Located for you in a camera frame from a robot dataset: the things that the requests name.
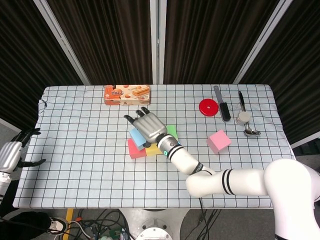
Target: shoe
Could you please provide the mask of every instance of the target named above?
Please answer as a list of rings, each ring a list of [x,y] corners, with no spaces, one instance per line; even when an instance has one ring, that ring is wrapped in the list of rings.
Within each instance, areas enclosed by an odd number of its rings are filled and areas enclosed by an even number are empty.
[[[62,217],[50,217],[51,225],[46,231],[48,234],[59,236],[68,230],[68,222]]]

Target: utensil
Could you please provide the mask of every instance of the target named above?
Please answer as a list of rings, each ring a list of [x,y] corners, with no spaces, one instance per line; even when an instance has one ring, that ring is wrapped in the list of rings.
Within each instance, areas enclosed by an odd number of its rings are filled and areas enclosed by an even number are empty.
[[[242,111],[245,112],[246,111],[245,100],[244,100],[244,96],[242,95],[241,91],[239,91],[239,98],[240,98],[240,103],[241,103],[241,109],[242,109]],[[257,137],[257,136],[261,135],[260,131],[250,128],[248,122],[244,124],[244,127],[245,127],[245,129],[244,129],[243,133],[245,135],[247,135],[248,137]]]
[[[219,103],[221,117],[222,117],[223,121],[227,122],[231,119],[228,105],[222,99],[219,87],[216,85],[216,86],[213,86],[213,89],[215,92],[216,99],[218,100],[218,103]]]

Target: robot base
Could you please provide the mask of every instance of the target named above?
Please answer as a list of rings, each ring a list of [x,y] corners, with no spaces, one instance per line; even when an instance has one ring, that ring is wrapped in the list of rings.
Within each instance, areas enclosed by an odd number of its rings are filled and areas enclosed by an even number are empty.
[[[121,208],[130,233],[136,240],[179,240],[180,228],[188,208],[152,211],[141,208]]]

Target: pink foam block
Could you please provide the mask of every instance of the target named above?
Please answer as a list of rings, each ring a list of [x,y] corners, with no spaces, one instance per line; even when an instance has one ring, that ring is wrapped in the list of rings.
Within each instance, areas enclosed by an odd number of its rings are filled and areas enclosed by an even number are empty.
[[[212,134],[207,140],[206,143],[212,149],[212,151],[217,154],[222,149],[226,148],[231,144],[231,140],[225,134],[223,130],[219,130],[216,133]]]
[[[146,149],[142,149],[141,151],[137,148],[135,142],[129,138],[128,139],[128,148],[129,154],[132,159],[142,158],[147,156]]]

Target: green block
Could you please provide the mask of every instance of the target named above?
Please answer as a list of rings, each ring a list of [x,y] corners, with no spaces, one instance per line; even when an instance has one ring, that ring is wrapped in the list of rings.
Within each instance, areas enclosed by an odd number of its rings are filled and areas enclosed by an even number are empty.
[[[166,129],[168,131],[168,134],[172,135],[175,137],[175,139],[178,140],[178,134],[177,134],[177,129],[176,129],[176,125],[167,125]]]

